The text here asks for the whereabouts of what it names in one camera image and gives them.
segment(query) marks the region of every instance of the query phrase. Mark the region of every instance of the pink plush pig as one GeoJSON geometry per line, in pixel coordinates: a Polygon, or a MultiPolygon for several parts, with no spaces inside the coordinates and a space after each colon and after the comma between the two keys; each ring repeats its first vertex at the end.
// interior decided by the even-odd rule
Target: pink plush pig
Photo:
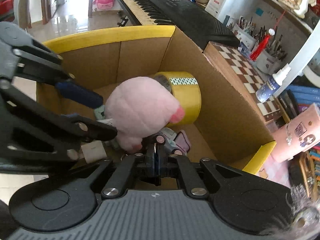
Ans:
{"type": "Polygon", "coordinates": [[[158,81],[136,77],[116,87],[106,101],[104,114],[113,118],[120,147],[135,153],[142,148],[142,138],[158,132],[168,122],[180,122],[185,113],[158,81]]]}

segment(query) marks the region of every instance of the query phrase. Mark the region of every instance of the yellow tape roll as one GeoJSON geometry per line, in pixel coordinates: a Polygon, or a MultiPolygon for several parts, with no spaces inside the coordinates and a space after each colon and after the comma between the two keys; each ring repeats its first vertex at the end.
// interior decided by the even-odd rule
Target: yellow tape roll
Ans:
{"type": "Polygon", "coordinates": [[[188,72],[158,72],[154,79],[177,98],[185,111],[183,120],[177,125],[193,123],[201,109],[200,88],[194,76],[188,72]]]}

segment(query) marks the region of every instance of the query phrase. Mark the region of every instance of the pink box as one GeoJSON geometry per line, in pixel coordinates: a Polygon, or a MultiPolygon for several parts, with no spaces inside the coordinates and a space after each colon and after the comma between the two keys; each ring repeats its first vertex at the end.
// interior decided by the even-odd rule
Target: pink box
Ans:
{"type": "Polygon", "coordinates": [[[293,158],[320,142],[320,110],[316,104],[272,133],[277,144],[271,152],[277,162],[293,158]]]}

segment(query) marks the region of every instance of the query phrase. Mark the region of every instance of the book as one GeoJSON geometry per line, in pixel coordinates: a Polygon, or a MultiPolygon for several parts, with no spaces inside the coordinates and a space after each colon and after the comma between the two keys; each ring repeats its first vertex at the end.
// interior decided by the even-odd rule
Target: book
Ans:
{"type": "Polygon", "coordinates": [[[306,104],[298,104],[299,113],[302,113],[303,111],[307,110],[309,106],[310,105],[306,105],[306,104]]]}
{"type": "Polygon", "coordinates": [[[319,103],[319,102],[314,102],[314,101],[304,100],[304,99],[299,99],[299,98],[296,98],[296,101],[297,101],[298,105],[307,105],[307,106],[310,106],[310,105],[312,105],[313,103],[315,103],[318,107],[320,107],[320,103],[319,103]]]}
{"type": "Polygon", "coordinates": [[[320,102],[320,96],[318,95],[310,95],[310,94],[303,94],[303,93],[296,93],[292,92],[294,95],[295,99],[297,100],[298,104],[303,104],[300,100],[307,100],[307,101],[312,101],[312,102],[320,102]]]}
{"type": "Polygon", "coordinates": [[[294,113],[292,112],[291,108],[290,108],[290,98],[288,96],[287,91],[283,91],[280,95],[279,95],[279,101],[281,103],[281,105],[283,106],[284,110],[286,111],[286,113],[288,114],[290,119],[293,119],[296,117],[296,115],[294,115],[294,113]]]}
{"type": "Polygon", "coordinates": [[[290,89],[287,90],[287,93],[288,93],[289,99],[291,100],[289,107],[290,107],[291,111],[293,112],[293,114],[295,116],[297,116],[299,114],[299,110],[298,110],[298,104],[297,104],[296,98],[294,97],[294,95],[290,89]]]}
{"type": "Polygon", "coordinates": [[[316,160],[316,161],[319,161],[319,162],[320,162],[320,158],[319,158],[319,157],[316,157],[316,156],[311,155],[310,158],[313,159],[313,160],[316,160]]]}
{"type": "Polygon", "coordinates": [[[318,158],[320,158],[320,154],[318,154],[316,151],[314,151],[314,150],[311,150],[310,152],[310,155],[312,155],[312,156],[316,156],[316,157],[318,157],[318,158]]]}
{"type": "Polygon", "coordinates": [[[320,89],[316,87],[304,87],[304,86],[296,86],[289,85],[286,90],[291,90],[292,92],[304,93],[304,94],[313,94],[320,96],[320,89]]]}

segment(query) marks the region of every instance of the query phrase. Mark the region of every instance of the white chair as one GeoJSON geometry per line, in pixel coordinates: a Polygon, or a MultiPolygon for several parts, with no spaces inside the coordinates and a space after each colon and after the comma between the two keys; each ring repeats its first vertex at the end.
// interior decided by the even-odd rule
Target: white chair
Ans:
{"type": "Polygon", "coordinates": [[[13,1],[14,21],[20,28],[26,30],[30,24],[30,7],[29,0],[13,1]]]}

